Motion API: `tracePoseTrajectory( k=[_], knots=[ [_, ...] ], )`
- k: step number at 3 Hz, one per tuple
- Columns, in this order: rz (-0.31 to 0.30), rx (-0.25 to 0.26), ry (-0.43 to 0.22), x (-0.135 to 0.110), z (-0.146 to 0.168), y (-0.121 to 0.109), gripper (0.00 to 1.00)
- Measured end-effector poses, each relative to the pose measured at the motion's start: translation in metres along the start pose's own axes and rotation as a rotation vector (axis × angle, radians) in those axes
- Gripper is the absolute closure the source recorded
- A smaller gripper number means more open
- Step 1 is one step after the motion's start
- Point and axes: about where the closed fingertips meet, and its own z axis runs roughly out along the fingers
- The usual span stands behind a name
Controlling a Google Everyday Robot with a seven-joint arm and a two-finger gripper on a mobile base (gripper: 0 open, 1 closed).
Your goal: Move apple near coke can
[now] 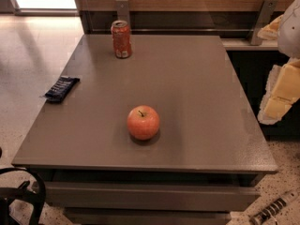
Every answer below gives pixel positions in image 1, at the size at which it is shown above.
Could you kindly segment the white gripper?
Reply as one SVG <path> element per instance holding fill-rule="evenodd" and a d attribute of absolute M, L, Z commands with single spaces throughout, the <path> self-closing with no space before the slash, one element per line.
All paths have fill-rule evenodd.
<path fill-rule="evenodd" d="M 264 40 L 277 40 L 278 50 L 291 58 L 300 58 L 300 0 L 294 0 L 283 16 L 261 28 L 257 34 Z M 262 97 L 258 120 L 274 125 L 300 98 L 300 60 L 290 59 L 282 67 L 273 65 Z"/>

